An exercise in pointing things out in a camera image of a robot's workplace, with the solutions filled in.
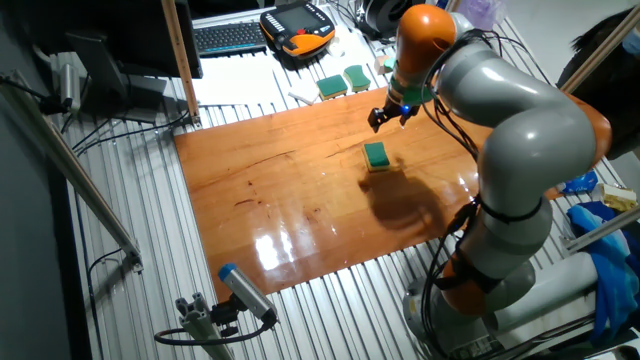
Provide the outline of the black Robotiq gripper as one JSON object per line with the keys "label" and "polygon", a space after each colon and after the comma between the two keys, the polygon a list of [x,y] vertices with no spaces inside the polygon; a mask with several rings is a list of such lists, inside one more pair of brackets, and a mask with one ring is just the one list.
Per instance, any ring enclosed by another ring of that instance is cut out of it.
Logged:
{"label": "black Robotiq gripper", "polygon": [[368,116],[368,124],[377,133],[380,127],[388,121],[388,118],[400,117],[399,123],[404,126],[409,119],[416,116],[419,105],[398,104],[391,98],[387,98],[383,108],[373,108]]}

